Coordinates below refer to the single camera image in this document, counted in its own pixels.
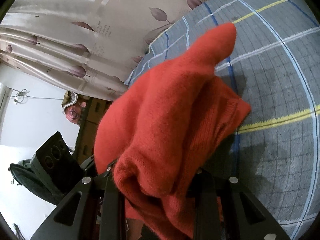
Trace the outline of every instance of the curtain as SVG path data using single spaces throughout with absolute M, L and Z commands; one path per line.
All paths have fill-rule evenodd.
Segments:
M 207 0 L 16 0 L 0 59 L 78 94 L 115 100 L 148 46 Z

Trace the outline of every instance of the metal screw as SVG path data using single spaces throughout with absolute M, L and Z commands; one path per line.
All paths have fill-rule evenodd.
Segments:
M 91 182 L 91 178 L 90 177 L 84 177 L 83 179 L 82 179 L 82 183 L 83 184 L 88 184 L 88 183 L 90 183 Z
M 233 184 L 237 184 L 239 182 L 239 180 L 236 177 L 230 177 L 229 181 Z

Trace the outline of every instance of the white wall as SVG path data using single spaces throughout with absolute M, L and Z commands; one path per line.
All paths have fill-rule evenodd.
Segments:
M 0 65 L 0 82 L 16 90 L 26 89 L 33 97 L 61 98 L 65 90 L 33 76 Z M 69 147 L 74 147 L 79 127 L 62 113 L 60 100 L 27 99 L 24 104 L 10 100 L 0 123 L 0 211 L 9 226 L 16 223 L 30 239 L 54 206 L 30 193 L 25 187 L 11 185 L 10 163 L 30 159 L 56 131 Z

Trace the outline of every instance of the leaf pattern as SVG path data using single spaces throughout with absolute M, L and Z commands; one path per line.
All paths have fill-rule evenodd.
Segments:
M 66 73 L 66 74 L 68 74 L 69 76 L 73 76 L 73 75 L 71 74 L 71 72 L 69 72 L 69 71 L 67 71 L 67 70 L 64 70 L 63 72 Z
M 142 59 L 143 59 L 143 57 L 140 57 L 140 56 L 132 57 L 132 60 L 133 60 L 135 63 L 139 63 Z
M 7 46 L 7 52 L 12 52 L 12 47 L 10 44 Z
M 80 50 L 82 50 L 83 52 L 88 52 L 88 53 L 90 53 L 89 50 L 88 50 L 88 48 L 87 48 L 86 46 L 82 45 L 82 44 L 76 43 L 76 44 L 71 45 L 70 47 L 75 48 L 75 49 L 80 49 Z
M 37 45 L 38 44 L 38 37 L 35 35 L 30 36 L 30 38 L 28 39 L 28 42 L 30 42 L 33 45 Z
M 83 78 L 86 75 L 85 69 L 81 66 L 73 66 L 69 71 L 76 77 Z
M 150 9 L 152 16 L 156 20 L 158 20 L 160 22 L 164 22 L 168 19 L 167 14 L 163 10 L 161 10 L 159 8 L 151 8 L 151 7 L 149 7 L 149 9 Z
M 154 40 L 154 39 L 150 39 L 150 38 L 149 38 L 149 39 L 145 39 L 144 41 L 146 42 L 146 44 L 150 45 L 151 42 L 153 42 L 153 40 Z
M 154 41 L 154 39 L 156 37 L 158 37 L 161 33 L 163 33 L 166 29 L 168 29 L 170 26 L 172 26 L 174 24 L 174 22 L 171 23 L 167 23 L 161 27 L 158 27 L 154 30 L 151 30 L 150 32 L 148 32 L 148 34 L 144 37 L 144 41 L 146 43 L 148 43 L 149 41 Z
M 88 29 L 90 31 L 94 31 L 94 29 L 92 29 L 92 27 L 89 24 L 86 24 L 84 22 L 72 22 L 72 24 L 78 25 L 78 26 L 83 27 L 83 28 L 86 28 L 86 29 Z
M 202 4 L 200 0 L 187 0 L 187 4 L 191 10 Z

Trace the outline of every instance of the red sweater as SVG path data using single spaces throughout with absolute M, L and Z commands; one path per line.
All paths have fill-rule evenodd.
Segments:
M 94 147 L 98 173 L 119 158 L 113 176 L 129 218 L 161 239 L 193 237 L 188 186 L 250 106 L 214 74 L 236 40 L 233 24 L 200 37 L 183 55 L 143 74 L 108 109 Z

